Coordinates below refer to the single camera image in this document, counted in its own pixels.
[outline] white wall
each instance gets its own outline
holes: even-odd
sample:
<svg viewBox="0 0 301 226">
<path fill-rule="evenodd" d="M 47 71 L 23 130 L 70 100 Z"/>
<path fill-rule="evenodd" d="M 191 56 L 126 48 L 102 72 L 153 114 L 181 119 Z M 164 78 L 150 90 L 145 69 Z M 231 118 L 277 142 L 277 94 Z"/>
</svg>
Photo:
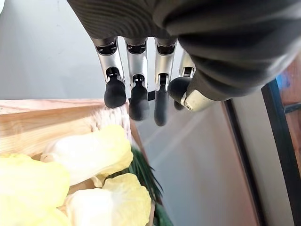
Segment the white wall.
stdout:
<svg viewBox="0 0 301 226">
<path fill-rule="evenodd" d="M 128 77 L 125 44 L 119 41 Z M 154 90 L 154 47 L 151 38 L 150 91 Z M 174 77 L 181 51 L 178 46 Z M 5 1 L 0 15 L 0 99 L 102 98 L 104 91 L 93 43 L 66 0 Z"/>
<path fill-rule="evenodd" d="M 178 112 L 169 101 L 169 120 L 151 116 L 137 123 L 150 165 L 164 189 L 175 226 L 254 226 L 252 201 L 220 104 L 203 112 Z"/>
</svg>

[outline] black frame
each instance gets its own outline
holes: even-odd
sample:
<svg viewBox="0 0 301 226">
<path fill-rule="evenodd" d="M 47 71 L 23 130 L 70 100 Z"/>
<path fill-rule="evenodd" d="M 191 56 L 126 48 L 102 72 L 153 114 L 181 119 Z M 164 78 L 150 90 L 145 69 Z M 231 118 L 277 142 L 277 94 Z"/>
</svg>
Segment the black frame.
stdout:
<svg viewBox="0 0 301 226">
<path fill-rule="evenodd" d="M 294 224 L 301 226 L 301 178 L 277 81 L 271 81 L 261 91 L 277 147 Z"/>
</svg>

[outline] light wood surface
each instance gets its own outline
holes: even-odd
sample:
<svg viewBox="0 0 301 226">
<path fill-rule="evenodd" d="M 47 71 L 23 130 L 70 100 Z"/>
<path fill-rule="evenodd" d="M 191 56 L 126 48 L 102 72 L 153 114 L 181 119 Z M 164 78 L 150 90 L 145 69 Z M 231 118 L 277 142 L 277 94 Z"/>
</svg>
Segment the light wood surface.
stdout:
<svg viewBox="0 0 301 226">
<path fill-rule="evenodd" d="M 0 114 L 103 105 L 103 99 L 0 100 Z"/>
<path fill-rule="evenodd" d="M 0 153 L 34 156 L 58 138 L 92 131 L 86 118 L 95 107 L 77 107 L 0 115 Z"/>
</svg>

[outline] black rubber fingertip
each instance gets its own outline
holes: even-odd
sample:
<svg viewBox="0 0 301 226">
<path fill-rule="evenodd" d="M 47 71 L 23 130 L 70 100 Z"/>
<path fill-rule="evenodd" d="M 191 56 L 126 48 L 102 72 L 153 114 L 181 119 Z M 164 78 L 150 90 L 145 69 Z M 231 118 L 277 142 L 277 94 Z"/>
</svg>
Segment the black rubber fingertip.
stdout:
<svg viewBox="0 0 301 226">
<path fill-rule="evenodd" d="M 155 123 L 158 126 L 164 126 L 167 122 L 167 104 L 168 93 L 164 85 L 160 86 L 160 89 L 156 91 L 155 99 Z"/>
<path fill-rule="evenodd" d="M 182 110 L 184 106 L 176 101 L 174 101 L 174 108 L 178 111 Z"/>
<path fill-rule="evenodd" d="M 172 80 L 168 85 L 168 94 L 170 97 L 180 103 L 191 80 L 192 78 L 190 77 L 179 77 Z"/>
<path fill-rule="evenodd" d="M 106 85 L 104 93 L 105 105 L 109 108 L 116 108 L 124 105 L 126 100 L 126 87 L 123 82 L 116 78 L 111 78 Z"/>
<path fill-rule="evenodd" d="M 128 108 L 131 119 L 141 121 L 150 114 L 149 101 L 147 99 L 147 90 L 141 83 L 137 83 L 131 91 L 131 100 Z"/>
</svg>

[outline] robotic hand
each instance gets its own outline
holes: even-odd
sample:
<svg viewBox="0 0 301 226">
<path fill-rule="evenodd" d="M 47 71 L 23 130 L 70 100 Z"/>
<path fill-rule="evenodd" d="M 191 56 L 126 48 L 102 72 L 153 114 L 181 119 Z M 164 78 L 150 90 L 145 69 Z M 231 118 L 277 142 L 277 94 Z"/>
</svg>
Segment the robotic hand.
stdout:
<svg viewBox="0 0 301 226">
<path fill-rule="evenodd" d="M 126 101 L 117 37 L 125 38 L 130 117 L 149 113 L 147 38 L 156 38 L 155 121 L 166 123 L 168 94 L 191 111 L 241 97 L 280 74 L 301 45 L 300 0 L 68 0 L 91 37 L 105 76 L 105 104 Z M 171 81 L 176 41 L 184 48 Z"/>
</svg>

